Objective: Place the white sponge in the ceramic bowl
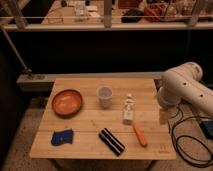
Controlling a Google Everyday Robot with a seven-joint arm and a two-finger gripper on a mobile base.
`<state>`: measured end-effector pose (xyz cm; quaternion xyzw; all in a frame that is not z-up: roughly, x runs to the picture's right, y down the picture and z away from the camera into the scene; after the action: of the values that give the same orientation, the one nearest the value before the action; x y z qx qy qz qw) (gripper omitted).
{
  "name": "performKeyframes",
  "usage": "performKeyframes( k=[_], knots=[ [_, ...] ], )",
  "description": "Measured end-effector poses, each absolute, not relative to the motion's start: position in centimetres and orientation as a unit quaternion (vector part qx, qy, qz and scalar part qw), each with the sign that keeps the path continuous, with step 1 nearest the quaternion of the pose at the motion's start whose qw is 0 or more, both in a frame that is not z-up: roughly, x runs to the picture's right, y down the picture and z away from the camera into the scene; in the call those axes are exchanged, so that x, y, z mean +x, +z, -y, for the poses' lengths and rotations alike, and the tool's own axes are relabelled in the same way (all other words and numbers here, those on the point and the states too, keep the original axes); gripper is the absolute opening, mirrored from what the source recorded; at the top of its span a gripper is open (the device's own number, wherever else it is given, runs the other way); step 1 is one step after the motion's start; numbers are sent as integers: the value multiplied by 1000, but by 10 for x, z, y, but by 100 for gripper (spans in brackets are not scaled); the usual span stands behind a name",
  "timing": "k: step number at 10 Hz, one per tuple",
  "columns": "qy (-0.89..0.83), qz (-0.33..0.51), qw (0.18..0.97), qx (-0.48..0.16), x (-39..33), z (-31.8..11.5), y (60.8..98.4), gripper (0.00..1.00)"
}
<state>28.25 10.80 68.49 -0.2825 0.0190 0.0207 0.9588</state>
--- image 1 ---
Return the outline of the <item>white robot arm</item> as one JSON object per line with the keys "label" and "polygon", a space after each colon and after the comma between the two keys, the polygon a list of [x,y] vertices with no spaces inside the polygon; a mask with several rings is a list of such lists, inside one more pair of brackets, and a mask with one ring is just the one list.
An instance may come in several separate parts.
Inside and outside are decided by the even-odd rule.
{"label": "white robot arm", "polygon": [[157,92],[159,105],[168,109],[182,99],[213,116],[213,90],[200,83],[203,71],[199,64],[187,62],[162,73],[162,86]]}

